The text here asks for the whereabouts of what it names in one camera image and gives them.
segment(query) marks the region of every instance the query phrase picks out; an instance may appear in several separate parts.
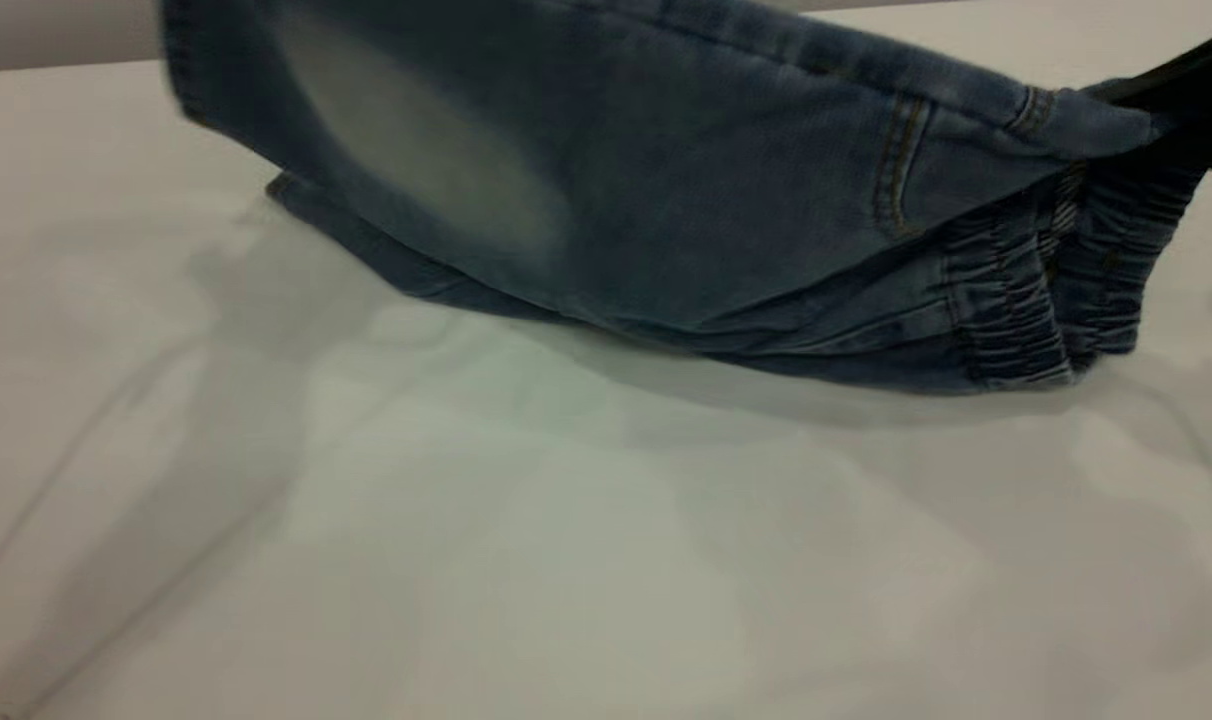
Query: seam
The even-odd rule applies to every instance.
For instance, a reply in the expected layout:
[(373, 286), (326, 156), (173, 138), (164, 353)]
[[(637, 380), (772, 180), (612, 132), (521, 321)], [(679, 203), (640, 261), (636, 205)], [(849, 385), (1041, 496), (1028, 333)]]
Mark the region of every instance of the seam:
[(944, 281), (944, 304), (948, 307), (949, 318), (953, 320), (953, 338), (957, 342), (957, 348), (962, 353), (964, 372), (966, 372), (967, 379), (977, 387), (990, 388), (990, 383), (987, 382), (981, 370), (981, 360), (976, 350), (974, 338), (971, 337), (970, 328), (962, 322), (961, 307), (957, 304), (957, 292), (961, 292), (961, 286), (955, 281), (955, 273), (953, 272), (954, 252), (955, 247), (950, 247), (941, 252), (939, 259), (941, 278)]
[(1028, 99), (1019, 115), (1008, 124), (1007, 132), (1021, 136), (1031, 142), (1035, 135), (1050, 119), (1050, 112), (1054, 108), (1054, 95), (1040, 87), (1028, 86)]
[(886, 122), (886, 135), (881, 141), (881, 160), (877, 162), (877, 177), (871, 187), (871, 215), (881, 232), (886, 236), (894, 236), (894, 224), (891, 222), (888, 184), (893, 178), (888, 176), (891, 167), (891, 152), (894, 150), (894, 137), (899, 136), (899, 121), (904, 109), (904, 96), (897, 95), (894, 104), (890, 109), (890, 122)]
[[(897, 322), (897, 320), (908, 318), (910, 315), (916, 315), (916, 314), (924, 313), (926, 310), (933, 310), (933, 309), (936, 309), (936, 307), (941, 307), (941, 305), (944, 305), (944, 304), (945, 304), (945, 302), (943, 299), (927, 299), (925, 302), (921, 302), (921, 304), (908, 307), (907, 310), (894, 310), (894, 312), (891, 312), (891, 313), (886, 313), (884, 315), (879, 315), (879, 316), (873, 318), (873, 319), (868, 319), (864, 322), (859, 322), (857, 325), (857, 327), (845, 328), (844, 331), (839, 331), (839, 332), (836, 332), (834, 335), (830, 335), (830, 336), (822, 337), (822, 338), (818, 338), (816, 341), (808, 342), (808, 343), (806, 343), (806, 345), (789, 347), (785, 350), (781, 350), (781, 348), (778, 345), (788, 345), (788, 342), (791, 341), (793, 337), (795, 337), (797, 335), (801, 335), (804, 331), (806, 331), (806, 327), (801, 327), (801, 328), (797, 328), (797, 331), (790, 332), (790, 333), (788, 333), (788, 335), (785, 335), (783, 337), (772, 337), (772, 338), (768, 338), (767, 341), (764, 339), (764, 341), (760, 341), (760, 342), (754, 342), (753, 345), (749, 345), (748, 348), (744, 348), (744, 350), (738, 352), (738, 354), (739, 355), (829, 355), (829, 356), (840, 356), (840, 355), (861, 355), (861, 354), (863, 354), (863, 352), (884, 350), (882, 347), (877, 347), (877, 348), (865, 348), (865, 350), (857, 350), (857, 352), (831, 352), (831, 348), (834, 345), (847, 345), (850, 342), (858, 341), (863, 336), (877, 332), (880, 328), (886, 327), (886, 325), (888, 325), (891, 322)], [(921, 339), (922, 338), (914, 338), (914, 339), (909, 339), (907, 342), (908, 343), (913, 343), (913, 342), (917, 342), (917, 341), (921, 341)], [(776, 345), (776, 348), (770, 348), (770, 350), (767, 350), (767, 347), (770, 347), (770, 345)]]
[[(909, 88), (882, 86), (879, 85), (879, 82), (868, 81), (867, 78), (852, 76), (852, 74), (845, 73), (835, 68), (816, 67), (811, 64), (804, 65), (795, 63), (795, 61), (782, 59), (778, 58), (778, 56), (766, 55), (765, 51), (762, 51), (761, 48), (748, 46), (745, 44), (731, 42), (728, 40), (725, 40), (725, 38), (716, 38), (713, 35), (708, 35), (708, 33), (698, 32), (698, 29), (696, 28), (675, 23), (667, 16), (654, 17), (654, 15), (629, 12), (629, 10), (614, 8), (614, 6), (611, 6), (611, 8), (606, 8), (605, 6), (584, 5), (578, 0), (536, 0), (536, 1), (542, 2), (544, 5), (556, 5), (560, 8), (579, 10), (579, 12), (583, 13), (610, 15), (610, 17), (623, 18), (627, 21), (629, 19), (630, 22), (639, 23), (650, 28), (662, 29), (663, 32), (673, 33), (673, 35), (696, 38), (696, 40), (701, 40), (703, 42), (724, 47), (727, 50), (733, 50), (737, 51), (737, 53), (749, 55), (753, 58), (758, 58), (761, 61), (770, 61), (770, 63), (774, 63), (776, 65), (779, 67), (797, 69), (801, 70), (802, 73), (810, 74), (811, 76), (845, 79), (845, 81), (852, 82), (853, 85), (858, 85), (862, 87), (867, 87), (868, 90), (871, 91), (880, 92), (880, 95), (890, 95), (890, 96), (908, 95), (914, 97), (914, 99), (934, 102), (934, 104), (941, 105), (941, 108), (945, 108), (953, 113), (956, 113), (957, 115), (962, 115), (962, 118), (974, 120), (976, 122), (982, 124), (982, 126), (984, 127), (995, 128), (999, 132), (1005, 132), (1018, 141), (1025, 142), (1028, 145), (1035, 145), (1042, 150), (1051, 150), (1050, 147), (1042, 145), (1042, 143), (1031, 142), (1027, 137), (1010, 132), (1008, 122), (1006, 124), (994, 122), (994, 120), (990, 118), (981, 118), (981, 115), (972, 113), (972, 110), (968, 110), (962, 105), (954, 105), (950, 104), (950, 102), (944, 102), (943, 99), (938, 99), (938, 97), (921, 95), (921, 92), (913, 92)], [(1048, 156), (1054, 159), (1064, 159), (1064, 160), (1068, 159), (1068, 158), (1060, 158), (1059, 155), (1053, 154), (1052, 152), (1048, 152)]]
[(894, 173), (890, 177), (890, 210), (894, 213), (894, 229), (898, 232), (897, 240), (913, 234), (913, 228), (908, 225), (904, 217), (904, 185), (908, 183), (909, 154), (911, 154), (913, 136), (917, 135), (917, 127), (926, 109), (926, 101), (913, 102), (911, 114), (908, 115), (908, 124), (904, 126), (904, 136), (899, 142), (899, 158), (894, 161)]

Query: white surface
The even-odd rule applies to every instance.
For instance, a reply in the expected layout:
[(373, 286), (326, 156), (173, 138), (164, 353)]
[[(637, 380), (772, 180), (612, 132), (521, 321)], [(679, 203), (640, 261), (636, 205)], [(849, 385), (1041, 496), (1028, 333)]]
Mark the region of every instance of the white surface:
[[(1081, 85), (1199, 5), (835, 17)], [(269, 177), (155, 64), (0, 73), (0, 707), (1212, 720), (1212, 179), (1140, 354), (942, 401), (402, 299)]]

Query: faded denim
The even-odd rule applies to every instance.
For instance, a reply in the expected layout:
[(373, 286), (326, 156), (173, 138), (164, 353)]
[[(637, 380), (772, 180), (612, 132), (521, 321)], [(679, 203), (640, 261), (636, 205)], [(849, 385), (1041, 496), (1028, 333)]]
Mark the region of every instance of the faded denim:
[(1133, 350), (1174, 120), (737, 0), (164, 0), (189, 118), (406, 295), (909, 392)]

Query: folded jeans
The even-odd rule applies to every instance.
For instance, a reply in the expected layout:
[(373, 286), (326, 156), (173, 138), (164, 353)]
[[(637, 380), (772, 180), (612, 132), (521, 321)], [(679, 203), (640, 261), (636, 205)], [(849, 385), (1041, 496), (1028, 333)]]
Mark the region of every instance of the folded jeans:
[(1208, 162), (1046, 91), (743, 0), (162, 0), (189, 118), (402, 292), (908, 392), (1133, 350)]

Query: denim jeans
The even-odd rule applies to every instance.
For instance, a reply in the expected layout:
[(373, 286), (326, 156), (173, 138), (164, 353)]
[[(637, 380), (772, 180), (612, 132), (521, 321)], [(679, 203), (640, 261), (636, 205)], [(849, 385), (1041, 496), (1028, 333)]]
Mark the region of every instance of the denim jeans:
[(1176, 120), (743, 0), (162, 0), (189, 118), (406, 295), (844, 383), (1131, 352)]

